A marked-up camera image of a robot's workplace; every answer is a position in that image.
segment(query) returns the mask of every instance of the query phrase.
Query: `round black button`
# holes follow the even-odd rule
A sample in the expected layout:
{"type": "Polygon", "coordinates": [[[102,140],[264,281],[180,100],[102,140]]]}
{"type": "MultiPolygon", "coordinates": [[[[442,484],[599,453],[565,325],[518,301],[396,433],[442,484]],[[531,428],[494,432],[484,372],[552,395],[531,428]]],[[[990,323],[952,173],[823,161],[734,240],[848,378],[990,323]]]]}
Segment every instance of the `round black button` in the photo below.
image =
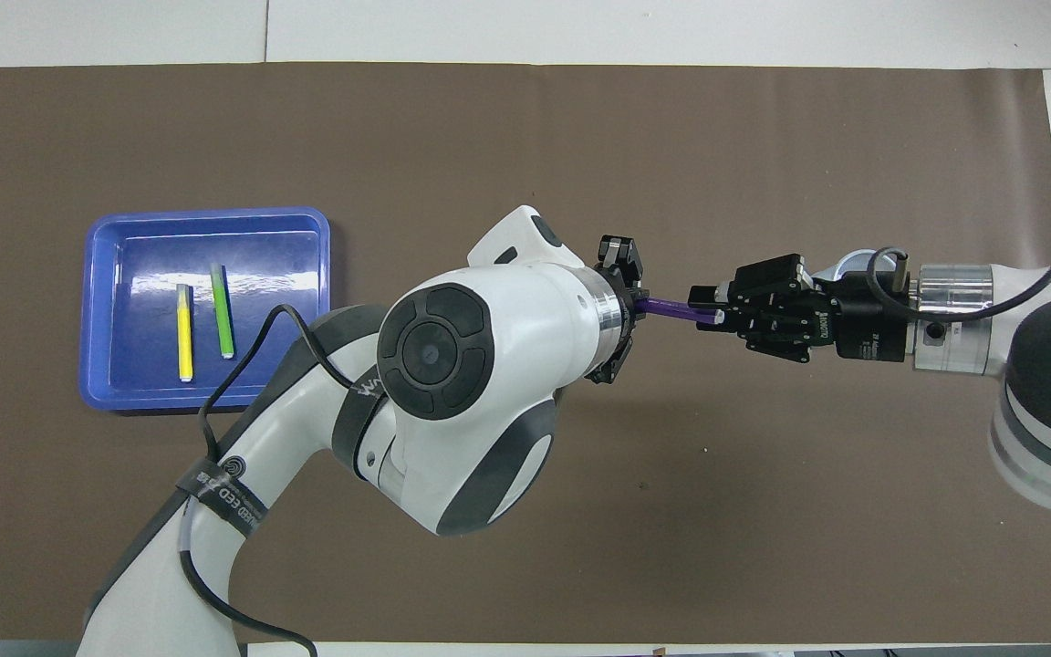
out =
{"type": "Polygon", "coordinates": [[[456,365],[456,342],[449,329],[435,322],[413,326],[401,349],[405,369],[418,384],[444,382],[456,365]]]}

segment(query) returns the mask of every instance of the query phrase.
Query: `black control pad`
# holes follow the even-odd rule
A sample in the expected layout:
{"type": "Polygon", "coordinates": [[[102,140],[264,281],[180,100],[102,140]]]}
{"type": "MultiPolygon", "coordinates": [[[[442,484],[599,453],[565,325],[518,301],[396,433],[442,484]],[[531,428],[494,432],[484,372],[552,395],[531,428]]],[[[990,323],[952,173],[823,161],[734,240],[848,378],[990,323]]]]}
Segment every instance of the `black control pad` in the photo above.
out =
{"type": "Polygon", "coordinates": [[[493,373],[489,306],[456,283],[414,291],[385,317],[377,350],[393,403],[424,419],[459,415],[493,373]]]}

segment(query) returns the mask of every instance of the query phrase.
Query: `blue plastic tray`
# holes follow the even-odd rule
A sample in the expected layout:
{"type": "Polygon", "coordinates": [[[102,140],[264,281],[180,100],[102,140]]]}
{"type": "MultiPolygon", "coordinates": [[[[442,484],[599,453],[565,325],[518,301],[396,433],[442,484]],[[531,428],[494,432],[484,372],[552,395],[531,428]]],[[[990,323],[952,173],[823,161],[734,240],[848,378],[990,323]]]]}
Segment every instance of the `blue plastic tray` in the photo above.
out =
{"type": "MultiPolygon", "coordinates": [[[[308,207],[115,213],[87,232],[80,394],[104,411],[198,408],[229,374],[266,313],[330,310],[330,225],[308,207]],[[233,342],[218,348],[210,263],[225,266],[233,342]],[[192,286],[191,384],[178,376],[177,286],[192,286]]],[[[297,331],[280,316],[218,407],[243,407],[266,386],[297,331]]]]}

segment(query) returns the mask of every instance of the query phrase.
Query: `velcro strap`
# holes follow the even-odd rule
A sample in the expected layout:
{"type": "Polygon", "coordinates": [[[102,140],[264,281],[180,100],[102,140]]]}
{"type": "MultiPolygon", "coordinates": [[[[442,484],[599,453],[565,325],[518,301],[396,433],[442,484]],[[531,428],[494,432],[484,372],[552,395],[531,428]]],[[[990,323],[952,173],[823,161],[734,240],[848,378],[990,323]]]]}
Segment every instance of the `velcro strap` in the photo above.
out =
{"type": "Polygon", "coordinates": [[[178,479],[177,488],[195,496],[197,501],[232,525],[242,536],[250,537],[266,519],[266,504],[238,477],[208,458],[193,463],[178,479]]]}

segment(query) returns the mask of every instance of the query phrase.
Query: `marker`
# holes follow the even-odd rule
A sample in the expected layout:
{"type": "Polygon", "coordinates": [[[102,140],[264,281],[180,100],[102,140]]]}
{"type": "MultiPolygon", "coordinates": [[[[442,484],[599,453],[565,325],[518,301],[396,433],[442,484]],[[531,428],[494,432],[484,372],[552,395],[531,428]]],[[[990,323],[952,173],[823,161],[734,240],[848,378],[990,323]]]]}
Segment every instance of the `marker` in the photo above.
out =
{"type": "Polygon", "coordinates": [[[222,357],[233,357],[233,326],[230,324],[230,295],[225,287],[225,267],[209,265],[209,281],[213,286],[213,313],[218,316],[218,346],[222,357]]]}
{"type": "Polygon", "coordinates": [[[177,366],[181,383],[192,382],[192,290],[177,286],[177,366]]]}

